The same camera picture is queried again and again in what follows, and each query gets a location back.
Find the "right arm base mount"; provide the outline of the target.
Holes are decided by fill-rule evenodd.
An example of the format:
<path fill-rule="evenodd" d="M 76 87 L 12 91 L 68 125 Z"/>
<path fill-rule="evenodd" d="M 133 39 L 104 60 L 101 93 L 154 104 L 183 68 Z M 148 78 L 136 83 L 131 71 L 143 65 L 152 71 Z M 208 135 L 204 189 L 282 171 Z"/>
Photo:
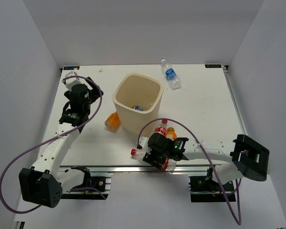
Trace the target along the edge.
<path fill-rule="evenodd" d="M 220 203 L 225 202 L 223 192 L 219 184 L 212 180 L 211 167 L 204 176 L 189 176 L 189 191 L 192 203 Z"/>

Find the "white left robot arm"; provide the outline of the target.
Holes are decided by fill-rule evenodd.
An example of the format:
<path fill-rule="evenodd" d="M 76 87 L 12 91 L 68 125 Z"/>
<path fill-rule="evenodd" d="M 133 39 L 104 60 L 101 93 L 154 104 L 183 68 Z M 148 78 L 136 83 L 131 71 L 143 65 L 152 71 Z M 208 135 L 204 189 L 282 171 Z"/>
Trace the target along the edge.
<path fill-rule="evenodd" d="M 30 168 L 23 168 L 19 173 L 23 200 L 49 208 L 56 207 L 65 192 L 73 188 L 87 190 L 92 184 L 90 171 L 85 167 L 73 166 L 63 173 L 59 168 L 72 143 L 93 117 L 91 104 L 103 96 L 90 77 L 85 78 L 84 83 L 78 77 L 66 77 L 63 82 L 68 89 L 64 93 L 68 102 L 59 119 L 55 139 L 47 144 Z"/>

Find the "blue label crushed bottle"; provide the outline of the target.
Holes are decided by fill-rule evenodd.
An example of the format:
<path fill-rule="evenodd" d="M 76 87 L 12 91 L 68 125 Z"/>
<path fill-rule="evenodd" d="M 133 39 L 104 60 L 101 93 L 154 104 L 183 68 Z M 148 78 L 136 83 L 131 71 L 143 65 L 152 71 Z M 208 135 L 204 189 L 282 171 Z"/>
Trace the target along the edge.
<path fill-rule="evenodd" d="M 138 111 L 144 111 L 143 107 L 139 106 L 139 105 L 135 105 L 133 107 L 134 110 L 138 110 Z"/>

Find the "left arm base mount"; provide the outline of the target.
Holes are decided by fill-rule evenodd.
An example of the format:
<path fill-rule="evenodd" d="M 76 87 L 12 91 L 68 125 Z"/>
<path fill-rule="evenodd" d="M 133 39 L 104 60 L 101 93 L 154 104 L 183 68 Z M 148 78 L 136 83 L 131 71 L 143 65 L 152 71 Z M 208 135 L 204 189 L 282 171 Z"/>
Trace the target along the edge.
<path fill-rule="evenodd" d="M 74 184 L 62 194 L 62 199 L 106 200 L 111 187 L 110 175 L 93 172 L 86 167 L 61 169 L 58 181 L 63 186 Z"/>

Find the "large clear bottle red label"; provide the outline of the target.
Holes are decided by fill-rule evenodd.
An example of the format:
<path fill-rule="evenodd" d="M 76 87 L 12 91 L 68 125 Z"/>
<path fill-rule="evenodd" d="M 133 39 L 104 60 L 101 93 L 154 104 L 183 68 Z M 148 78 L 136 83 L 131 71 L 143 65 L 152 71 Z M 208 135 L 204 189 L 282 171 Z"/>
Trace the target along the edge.
<path fill-rule="evenodd" d="M 132 149 L 131 150 L 131 156 L 132 159 L 137 160 L 138 162 L 140 162 L 141 164 L 149 164 L 152 167 L 155 167 L 158 170 L 161 171 L 174 171 L 176 168 L 176 161 L 167 158 L 163 163 L 158 163 L 158 162 L 146 162 L 145 158 L 146 156 L 150 156 L 150 154 L 148 154 L 147 152 L 145 152 L 144 150 L 140 150 L 140 149 Z"/>

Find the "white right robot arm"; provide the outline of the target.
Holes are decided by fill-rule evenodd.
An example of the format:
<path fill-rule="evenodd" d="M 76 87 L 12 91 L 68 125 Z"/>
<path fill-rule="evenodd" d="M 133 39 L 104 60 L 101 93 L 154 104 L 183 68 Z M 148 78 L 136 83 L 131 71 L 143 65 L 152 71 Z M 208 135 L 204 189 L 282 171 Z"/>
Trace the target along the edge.
<path fill-rule="evenodd" d="M 137 147 L 146 152 L 144 162 L 157 169 L 165 168 L 170 159 L 220 161 L 221 164 L 206 177 L 206 186 L 211 190 L 243 177 L 260 182 L 267 179 L 269 150 L 243 134 L 233 141 L 203 143 L 186 137 L 171 140 L 161 134 L 152 134 L 141 137 Z"/>

